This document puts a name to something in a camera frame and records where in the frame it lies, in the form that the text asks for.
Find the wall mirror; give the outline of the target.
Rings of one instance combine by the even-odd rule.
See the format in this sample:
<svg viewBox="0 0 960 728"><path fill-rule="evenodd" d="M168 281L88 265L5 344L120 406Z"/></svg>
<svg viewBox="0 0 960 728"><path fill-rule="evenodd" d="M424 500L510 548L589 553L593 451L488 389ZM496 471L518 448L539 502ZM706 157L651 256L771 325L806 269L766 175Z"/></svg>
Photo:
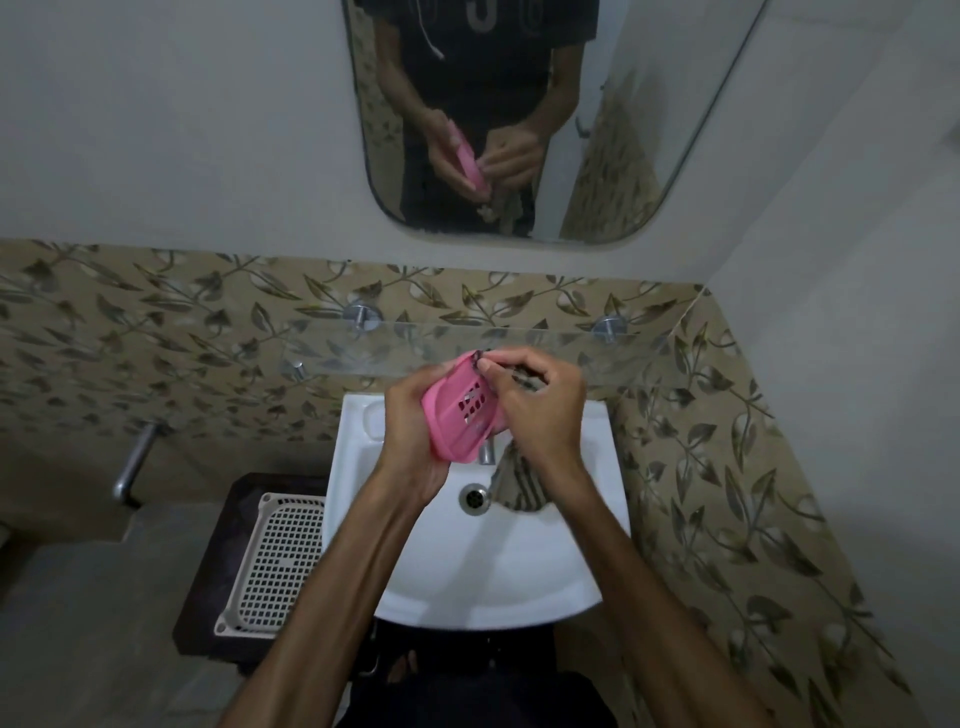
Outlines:
<svg viewBox="0 0 960 728"><path fill-rule="evenodd" d="M430 234L627 237L768 3L341 0L371 192Z"/></svg>

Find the person's dark trousers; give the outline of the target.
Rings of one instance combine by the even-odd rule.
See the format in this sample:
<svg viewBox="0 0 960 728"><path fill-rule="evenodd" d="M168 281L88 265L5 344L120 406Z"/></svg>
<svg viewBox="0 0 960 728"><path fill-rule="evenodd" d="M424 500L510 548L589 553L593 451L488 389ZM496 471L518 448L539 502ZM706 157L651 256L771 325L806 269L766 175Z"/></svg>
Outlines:
<svg viewBox="0 0 960 728"><path fill-rule="evenodd" d="M335 728L618 728L594 683L558 666L554 623L439 630L376 623L378 666L350 689ZM387 685L415 650L419 674Z"/></svg>

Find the pink plastic soap dish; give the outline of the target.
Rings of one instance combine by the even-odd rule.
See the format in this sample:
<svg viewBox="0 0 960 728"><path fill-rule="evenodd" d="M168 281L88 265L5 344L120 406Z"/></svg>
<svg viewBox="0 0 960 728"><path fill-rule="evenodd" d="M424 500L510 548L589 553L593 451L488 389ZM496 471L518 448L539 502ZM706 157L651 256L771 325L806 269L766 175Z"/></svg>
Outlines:
<svg viewBox="0 0 960 728"><path fill-rule="evenodd" d="M431 448L440 460L470 464L488 440L508 429L497 393L477 369L483 355L482 349L462 354L421 398Z"/></svg>

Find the person's right forearm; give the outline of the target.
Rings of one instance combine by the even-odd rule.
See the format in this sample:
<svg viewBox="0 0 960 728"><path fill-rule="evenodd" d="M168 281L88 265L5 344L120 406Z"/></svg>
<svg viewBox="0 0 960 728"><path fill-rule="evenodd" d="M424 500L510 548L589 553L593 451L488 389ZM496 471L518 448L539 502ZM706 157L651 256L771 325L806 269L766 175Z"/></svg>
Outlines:
<svg viewBox="0 0 960 728"><path fill-rule="evenodd" d="M748 681L646 564L586 470L541 480L599 587L655 728L778 728Z"/></svg>

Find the person's left forearm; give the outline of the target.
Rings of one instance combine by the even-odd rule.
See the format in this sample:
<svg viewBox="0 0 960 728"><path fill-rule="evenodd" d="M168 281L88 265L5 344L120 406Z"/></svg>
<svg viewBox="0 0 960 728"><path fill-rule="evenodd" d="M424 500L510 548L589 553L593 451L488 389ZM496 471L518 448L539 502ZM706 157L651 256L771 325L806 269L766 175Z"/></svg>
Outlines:
<svg viewBox="0 0 960 728"><path fill-rule="evenodd" d="M332 728L392 572L446 478L383 470L366 481L217 728Z"/></svg>

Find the white perforated plastic basket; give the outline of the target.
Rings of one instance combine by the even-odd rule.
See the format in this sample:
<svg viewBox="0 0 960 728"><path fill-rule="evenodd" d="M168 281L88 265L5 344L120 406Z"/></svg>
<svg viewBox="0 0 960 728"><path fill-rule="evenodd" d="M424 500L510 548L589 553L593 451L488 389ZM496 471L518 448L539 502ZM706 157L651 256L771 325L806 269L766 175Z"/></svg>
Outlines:
<svg viewBox="0 0 960 728"><path fill-rule="evenodd" d="M272 640L322 552L326 497L265 492L229 597L213 633Z"/></svg>

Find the person's right hand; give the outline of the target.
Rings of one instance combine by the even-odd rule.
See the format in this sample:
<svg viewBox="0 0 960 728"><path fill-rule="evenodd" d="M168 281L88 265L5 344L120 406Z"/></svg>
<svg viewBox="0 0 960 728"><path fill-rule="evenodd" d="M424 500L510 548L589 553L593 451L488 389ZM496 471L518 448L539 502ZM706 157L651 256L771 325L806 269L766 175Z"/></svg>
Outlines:
<svg viewBox="0 0 960 728"><path fill-rule="evenodd" d="M550 497L563 508L595 500L594 481L581 453L586 403L581 370L529 346L494 349L483 358L516 364L513 377L525 394L499 404L513 441Z"/></svg>

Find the person's left hand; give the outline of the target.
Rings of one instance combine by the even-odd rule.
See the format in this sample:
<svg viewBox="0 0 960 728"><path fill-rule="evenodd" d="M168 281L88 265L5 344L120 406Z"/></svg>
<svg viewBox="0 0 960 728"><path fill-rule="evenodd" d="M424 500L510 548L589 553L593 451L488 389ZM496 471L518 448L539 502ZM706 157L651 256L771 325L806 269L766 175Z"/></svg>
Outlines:
<svg viewBox="0 0 960 728"><path fill-rule="evenodd" d="M421 397L405 393L405 377L385 393L385 437L374 468L403 501L426 508L449 476L450 462L434 454Z"/></svg>

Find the white ceramic sink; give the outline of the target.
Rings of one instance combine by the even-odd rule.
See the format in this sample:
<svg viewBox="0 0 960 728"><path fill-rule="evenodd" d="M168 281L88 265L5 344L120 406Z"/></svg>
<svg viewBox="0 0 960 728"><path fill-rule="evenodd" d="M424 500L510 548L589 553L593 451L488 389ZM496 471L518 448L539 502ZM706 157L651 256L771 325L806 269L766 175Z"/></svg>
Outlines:
<svg viewBox="0 0 960 728"><path fill-rule="evenodd" d="M384 430L383 394L346 394L325 497L321 553L376 466ZM585 466L602 500L630 535L628 498L603 401L582 418ZM430 629L499 630L556 623L601 601L601 593L556 506L534 514L490 503L469 516L461 489L489 489L495 467L453 464L423 510L379 600L379 620Z"/></svg>

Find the metal wall pipe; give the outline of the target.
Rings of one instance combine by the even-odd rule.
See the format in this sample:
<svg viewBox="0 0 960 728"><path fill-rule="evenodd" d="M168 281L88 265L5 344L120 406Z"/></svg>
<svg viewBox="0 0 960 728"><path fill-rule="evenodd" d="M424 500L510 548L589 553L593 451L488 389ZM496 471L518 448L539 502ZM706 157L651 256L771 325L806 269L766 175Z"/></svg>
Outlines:
<svg viewBox="0 0 960 728"><path fill-rule="evenodd" d="M162 419L150 420L143 424L112 484L111 498L114 503L132 511L143 507L143 503L134 495L135 483L154 444L170 432L171 428Z"/></svg>

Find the glass wall shelf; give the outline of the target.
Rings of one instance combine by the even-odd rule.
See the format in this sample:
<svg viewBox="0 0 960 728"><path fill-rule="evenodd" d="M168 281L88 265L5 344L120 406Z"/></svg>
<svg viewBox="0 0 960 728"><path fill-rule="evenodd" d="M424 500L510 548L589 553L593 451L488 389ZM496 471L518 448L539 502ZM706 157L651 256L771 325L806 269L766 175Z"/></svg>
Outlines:
<svg viewBox="0 0 960 728"><path fill-rule="evenodd" d="M497 326L448 316L428 322L383 321L376 330L359 333L347 321L314 321L298 324L287 336L281 361L301 361L309 378L397 378L474 350L531 346L580 367L591 387L689 387L694 381L705 348L703 334L689 342L679 337L678 329L629 331L608 346L594 338L592 325L561 330L545 321L532 327Z"/></svg>

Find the dark brown stool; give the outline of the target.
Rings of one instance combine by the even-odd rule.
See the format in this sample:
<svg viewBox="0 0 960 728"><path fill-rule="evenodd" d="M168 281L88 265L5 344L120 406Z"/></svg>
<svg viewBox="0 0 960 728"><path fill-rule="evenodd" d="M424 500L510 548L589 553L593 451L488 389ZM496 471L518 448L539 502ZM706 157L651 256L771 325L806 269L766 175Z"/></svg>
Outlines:
<svg viewBox="0 0 960 728"><path fill-rule="evenodd" d="M227 605L254 533L259 500L269 492L324 496L328 480L327 474L250 472L231 484L173 628L180 656L228 665L242 677L253 674L270 649L270 639L217 637L214 625Z"/></svg>

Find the grey cleaning cloth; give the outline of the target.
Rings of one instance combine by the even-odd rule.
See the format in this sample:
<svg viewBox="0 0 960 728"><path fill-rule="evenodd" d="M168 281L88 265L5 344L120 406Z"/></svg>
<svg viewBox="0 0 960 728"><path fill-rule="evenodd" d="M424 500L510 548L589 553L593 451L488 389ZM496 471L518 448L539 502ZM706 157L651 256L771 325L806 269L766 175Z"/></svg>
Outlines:
<svg viewBox="0 0 960 728"><path fill-rule="evenodd" d="M507 443L490 480L489 499L510 512L535 514L553 504L534 467L517 443Z"/></svg>

